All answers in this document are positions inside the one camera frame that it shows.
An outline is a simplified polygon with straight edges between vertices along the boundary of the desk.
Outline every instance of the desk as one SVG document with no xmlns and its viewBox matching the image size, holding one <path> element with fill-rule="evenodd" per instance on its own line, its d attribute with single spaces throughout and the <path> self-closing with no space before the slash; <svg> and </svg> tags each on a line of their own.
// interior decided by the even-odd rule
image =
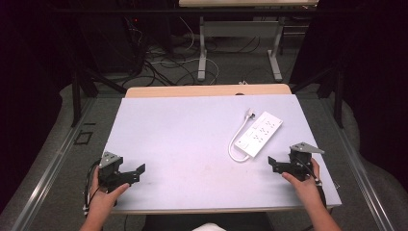
<svg viewBox="0 0 408 231">
<path fill-rule="evenodd" d="M 288 7 L 288 6 L 313 6 L 318 0 L 180 0 L 181 7 L 208 8 L 208 7 Z M 205 37 L 264 37 L 273 38 L 272 49 L 268 50 L 268 58 L 275 81 L 281 82 L 276 53 L 285 18 L 279 17 L 278 21 L 204 21 L 200 17 L 200 60 L 198 64 L 197 79 L 205 79 L 207 50 Z"/>
<path fill-rule="evenodd" d="M 284 123 L 256 158 L 238 164 L 228 155 L 228 143 L 249 107 Z M 121 171 L 146 164 L 146 172 L 120 197 L 113 213 L 301 208 L 292 186 L 268 164 L 268 156 L 288 162 L 289 146 L 301 141 L 316 145 L 297 98 L 286 85 L 130 89 L 105 150 L 123 157 Z M 313 156 L 320 164 L 327 205 L 341 205 L 323 159 Z"/>
</svg>

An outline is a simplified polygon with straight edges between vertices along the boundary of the gray carpet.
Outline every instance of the gray carpet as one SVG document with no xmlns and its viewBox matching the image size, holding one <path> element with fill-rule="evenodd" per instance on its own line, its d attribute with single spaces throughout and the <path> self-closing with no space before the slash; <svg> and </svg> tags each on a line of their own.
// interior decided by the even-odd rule
<svg viewBox="0 0 408 231">
<path fill-rule="evenodd" d="M 215 43 L 217 50 L 237 51 L 250 41 L 250 38 L 217 38 Z M 284 76 L 284 83 L 288 83 L 292 71 L 293 63 L 298 47 L 302 39 L 287 38 L 283 56 L 278 56 L 281 72 Z M 251 53 L 240 54 L 216 54 L 209 53 L 208 58 L 212 59 L 218 66 L 219 75 L 217 84 L 237 84 L 241 80 L 249 84 L 274 83 L 270 73 L 270 67 L 266 54 L 268 41 L 261 39 L 259 47 Z M 193 51 L 185 51 L 186 55 L 193 54 Z M 162 58 L 155 58 L 151 62 L 160 61 Z M 184 68 L 164 68 L 155 64 L 165 75 L 176 82 L 184 75 L 188 74 L 186 69 L 197 69 L 198 63 L 187 63 Z M 209 71 L 216 73 L 217 68 L 211 63 L 207 63 Z M 149 83 L 148 78 L 138 78 L 125 84 L 126 88 L 132 86 L 143 86 Z M 209 85 L 213 78 L 206 79 L 203 85 Z M 191 84 L 192 77 L 185 77 L 179 84 Z M 89 113 L 84 115 L 84 120 L 78 126 L 78 133 L 92 132 L 88 144 L 72 144 L 66 140 L 72 133 L 69 125 L 72 119 L 72 106 L 70 98 L 70 88 L 61 92 L 64 98 L 64 106 L 59 118 L 49 135 L 49 139 L 44 144 L 36 161 L 33 163 L 24 182 L 21 184 L 14 198 L 0 217 L 0 229 L 12 230 L 21 212 L 24 212 L 30 196 L 35 190 L 38 182 L 42 179 L 44 172 L 49 169 L 49 165 L 58 159 L 59 155 L 66 153 L 63 159 L 59 159 L 61 167 L 57 167 L 56 177 L 51 179 L 51 188 L 46 191 L 43 201 L 39 202 L 38 209 L 35 210 L 28 221 L 30 230 L 76 230 L 84 221 L 82 214 L 83 190 L 86 173 L 90 165 L 100 157 L 105 142 L 108 139 L 110 130 L 115 120 L 115 113 L 119 106 L 120 97 L 106 86 L 98 85 L 101 94 L 98 98 L 83 100 L 84 107 L 89 107 Z M 324 160 L 336 183 L 340 185 L 338 191 L 343 205 L 333 210 L 332 216 L 340 224 L 343 230 L 381 230 L 372 215 L 370 207 L 362 193 L 360 185 L 356 181 L 355 175 L 350 169 L 350 164 L 345 155 L 344 144 L 340 138 L 336 127 L 332 123 L 332 117 L 326 112 L 324 105 L 330 99 L 319 100 L 316 97 L 315 88 L 310 87 L 300 92 L 298 98 L 308 119 L 309 125 L 315 136 L 319 147 L 326 151 Z M 350 143 L 358 150 L 359 134 L 358 125 L 353 119 L 352 112 L 344 106 L 344 131 Z M 87 137 L 79 137 L 77 142 L 86 140 Z M 395 230 L 408 229 L 408 196 L 404 189 L 400 187 L 393 176 L 384 170 L 365 162 L 367 176 L 378 194 L 378 200 L 383 205 L 384 211 L 392 221 Z M 275 230 L 301 230 L 310 225 L 306 213 L 302 210 L 269 213 L 270 220 Z M 144 216 L 110 216 L 104 230 L 141 230 L 144 223 Z"/>
</svg>

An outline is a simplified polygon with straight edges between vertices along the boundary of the white power strip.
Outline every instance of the white power strip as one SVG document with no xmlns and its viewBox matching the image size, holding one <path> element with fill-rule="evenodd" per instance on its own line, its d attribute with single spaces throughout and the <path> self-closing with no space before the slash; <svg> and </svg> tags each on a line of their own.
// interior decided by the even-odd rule
<svg viewBox="0 0 408 231">
<path fill-rule="evenodd" d="M 247 155 L 255 157 L 282 123 L 282 119 L 264 112 L 234 145 Z"/>
</svg>

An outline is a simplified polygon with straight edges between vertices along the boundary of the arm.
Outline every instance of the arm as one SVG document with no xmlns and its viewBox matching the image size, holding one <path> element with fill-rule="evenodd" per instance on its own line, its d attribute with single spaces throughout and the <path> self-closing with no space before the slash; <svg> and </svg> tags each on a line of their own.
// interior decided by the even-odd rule
<svg viewBox="0 0 408 231">
<path fill-rule="evenodd" d="M 312 164 L 314 174 L 319 178 L 319 164 L 313 158 Z M 283 172 L 282 176 L 294 186 L 296 194 L 305 206 L 315 230 L 341 230 L 323 206 L 313 177 L 309 177 L 301 182 L 287 172 Z"/>
<path fill-rule="evenodd" d="M 93 173 L 92 187 L 89 194 L 92 198 L 90 199 L 91 202 L 87 219 L 80 229 L 82 231 L 101 230 L 105 220 L 115 205 L 115 201 L 129 188 L 129 184 L 123 184 L 113 192 L 106 193 L 106 191 L 97 187 L 99 186 L 98 172 L 99 167 L 97 167 Z"/>
</svg>

